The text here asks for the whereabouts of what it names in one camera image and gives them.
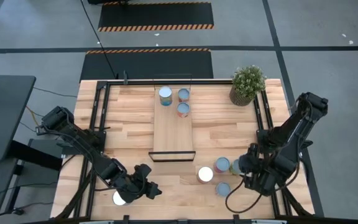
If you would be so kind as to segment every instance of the green plant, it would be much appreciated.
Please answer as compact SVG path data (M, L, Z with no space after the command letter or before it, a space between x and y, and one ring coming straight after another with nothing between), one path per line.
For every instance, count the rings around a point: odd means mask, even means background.
M241 96L255 96L265 89L265 79L264 73L258 66L238 68L234 73L233 87Z

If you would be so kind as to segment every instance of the concrete floor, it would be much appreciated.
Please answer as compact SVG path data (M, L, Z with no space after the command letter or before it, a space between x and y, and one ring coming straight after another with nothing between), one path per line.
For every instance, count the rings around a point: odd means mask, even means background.
M0 1L0 49L52 49L50 53L0 54L0 75L34 75L39 88L75 95L85 52L56 53L62 51L57 48L99 47L80 0ZM282 78L283 64L279 64L276 52L224 48L273 46L263 1L210 0L213 30L112 32L99 36L105 47L218 45L222 50L211 52L215 78L229 78L237 67L253 64L262 67L270 78ZM312 91L329 99L328 115L311 132L314 145L309 147L324 216L358 219L358 0L268 3L282 47L356 47L338 49L341 51L285 51L283 58L295 97ZM101 6L85 5L97 26ZM73 110L75 99L34 90L28 104L39 114L46 114L56 105ZM28 112L22 122L35 126ZM30 138L37 137L19 126L15 139L27 143ZM49 202L53 195L54 189L24 189L17 205ZM50 206L38 205L27 211L21 217L1 217L0 223L45 220Z

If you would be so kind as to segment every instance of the metal can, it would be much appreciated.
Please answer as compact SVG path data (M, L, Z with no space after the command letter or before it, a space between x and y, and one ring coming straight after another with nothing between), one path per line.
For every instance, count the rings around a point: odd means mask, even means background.
M215 187L217 195L226 197L230 193L230 185L228 183L220 182Z
M198 170L197 180L202 184L208 183L209 181L212 180L213 177L214 177L214 172L209 167L202 167L201 169Z
M124 201L124 199L121 198L118 191L115 191L115 193L112 195L112 202L114 202L115 205L123 206L123 205L129 205L130 203L127 203Z
M190 112L190 105L188 103L179 103L177 111L179 117L186 118Z
M172 90L169 86L161 87L160 91L158 91L160 95L160 102L163 106L169 106L172 104Z
M225 157L219 157L218 159L216 159L215 164L214 164L214 170L217 173L223 173L224 171L227 171L230 168L230 161L229 159L225 158Z
M190 98L190 91L186 88L181 88L178 91L178 100L179 102L189 102L189 98Z
M230 173L232 173L233 175L240 175L241 174L238 159L234 160L233 163L230 165Z

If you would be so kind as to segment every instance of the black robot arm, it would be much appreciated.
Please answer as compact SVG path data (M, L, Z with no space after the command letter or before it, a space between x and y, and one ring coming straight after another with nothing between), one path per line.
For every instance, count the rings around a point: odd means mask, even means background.
M150 199L162 192L158 184L148 182L147 176L152 171L146 164L135 166L132 175L114 158L103 154L104 143L101 136L90 129L82 130L74 124L74 116L66 108L57 106L37 127L37 134L56 134L69 142L93 165L93 170L100 179L112 189L117 189L121 198L127 203L140 198L143 194Z
M245 173L248 189L264 196L285 188L285 182L299 169L300 150L312 144L307 141L314 124L328 111L328 100L312 93L302 93L298 106L281 126L257 131L258 144L251 144L248 152L239 158L240 170Z

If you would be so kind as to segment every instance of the orange and black striped tape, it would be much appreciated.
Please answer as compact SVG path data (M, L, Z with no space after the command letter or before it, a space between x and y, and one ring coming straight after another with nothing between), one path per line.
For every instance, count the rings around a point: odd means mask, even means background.
M138 5L138 4L202 4L202 3L209 3L210 2L158 2L158 3L150 3L150 2L137 2L137 3L127 3L128 5ZM104 6L112 5L112 4L119 4L118 2L107 2L104 3Z
M213 29L213 24L100 27L100 32Z
M146 52L187 52L187 51L209 51L209 49L131 49L131 50L89 50L86 54L111 54L111 53L146 53Z

